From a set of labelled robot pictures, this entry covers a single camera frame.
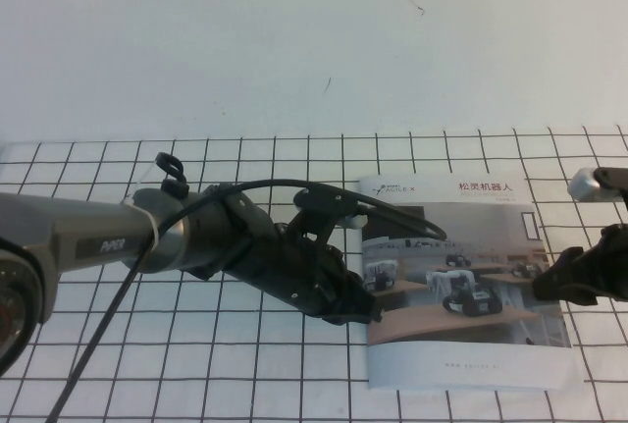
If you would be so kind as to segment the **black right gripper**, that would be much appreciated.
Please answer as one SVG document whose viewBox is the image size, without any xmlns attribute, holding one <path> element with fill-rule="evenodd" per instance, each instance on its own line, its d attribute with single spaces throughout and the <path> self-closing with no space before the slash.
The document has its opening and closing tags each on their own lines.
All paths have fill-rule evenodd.
<svg viewBox="0 0 628 423">
<path fill-rule="evenodd" d="M 599 297 L 627 301 L 627 225 L 614 224 L 601 231 L 591 250 L 581 246 L 564 249 L 549 270 L 532 282 L 537 300 L 565 301 L 593 306 Z M 559 274 L 590 274 L 590 290 Z"/>
</svg>

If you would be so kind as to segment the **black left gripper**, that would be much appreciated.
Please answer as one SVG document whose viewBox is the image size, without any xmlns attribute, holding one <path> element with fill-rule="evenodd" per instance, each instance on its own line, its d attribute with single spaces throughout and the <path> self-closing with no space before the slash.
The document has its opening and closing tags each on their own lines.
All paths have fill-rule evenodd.
<svg viewBox="0 0 628 423">
<path fill-rule="evenodd" d="M 230 276 L 332 325 L 382 320 L 382 304 L 334 247 L 305 237 L 256 238 L 225 266 Z"/>
</svg>

